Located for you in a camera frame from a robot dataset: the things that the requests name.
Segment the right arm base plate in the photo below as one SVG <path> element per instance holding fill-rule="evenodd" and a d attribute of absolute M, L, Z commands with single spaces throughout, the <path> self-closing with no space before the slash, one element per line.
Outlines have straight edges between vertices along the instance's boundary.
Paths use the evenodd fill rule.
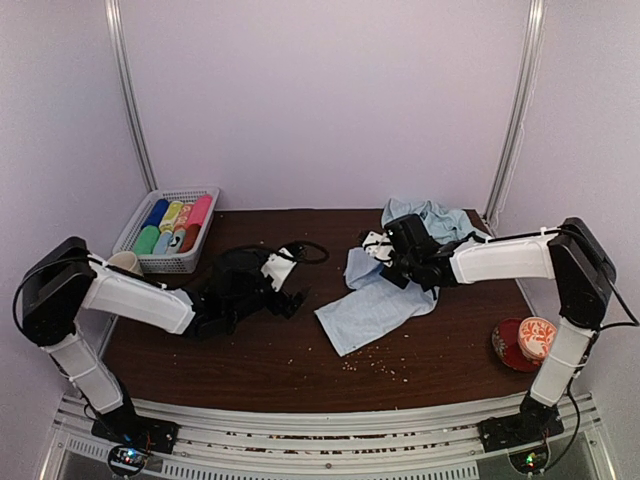
<path fill-rule="evenodd" d="M 479 422 L 477 427 L 485 453 L 541 442 L 565 431 L 559 417 L 540 425 L 520 414 L 492 417 Z"/>

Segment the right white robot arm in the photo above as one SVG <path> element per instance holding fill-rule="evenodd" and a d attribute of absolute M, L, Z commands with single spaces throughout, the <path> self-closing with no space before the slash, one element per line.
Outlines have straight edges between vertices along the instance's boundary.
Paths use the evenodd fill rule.
<path fill-rule="evenodd" d="M 536 442 L 563 426 L 558 403 L 570 394 L 589 359 L 615 292 L 616 267 L 585 222 L 570 217 L 554 228 L 498 238 L 474 233 L 441 244 L 416 214 L 384 228 L 382 275 L 425 291 L 514 280 L 545 283 L 555 294 L 557 333 L 516 413 L 479 423 L 485 450 Z"/>

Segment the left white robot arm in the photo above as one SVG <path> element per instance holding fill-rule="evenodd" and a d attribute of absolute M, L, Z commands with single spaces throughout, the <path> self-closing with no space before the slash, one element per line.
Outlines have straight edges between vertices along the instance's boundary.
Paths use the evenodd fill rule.
<path fill-rule="evenodd" d="M 79 312 L 105 312 L 187 338 L 231 334 L 263 309 L 292 317 L 306 294 L 289 294 L 283 285 L 307 259 L 301 242 L 277 249 L 235 247 L 214 257 L 204 286 L 177 288 L 117 267 L 92 254 L 83 239 L 70 237 L 23 276 L 12 315 L 19 332 L 84 395 L 98 421 L 121 443 L 133 444 L 146 432 L 144 421 L 123 383 L 84 339 Z"/>

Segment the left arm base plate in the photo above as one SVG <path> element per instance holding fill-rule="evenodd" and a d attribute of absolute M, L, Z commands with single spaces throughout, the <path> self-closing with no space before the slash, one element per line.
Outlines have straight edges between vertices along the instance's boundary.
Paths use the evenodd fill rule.
<path fill-rule="evenodd" d="M 141 451 L 171 454 L 179 426 L 175 422 L 137 416 L 133 419 L 99 417 L 91 427 L 95 437 Z"/>

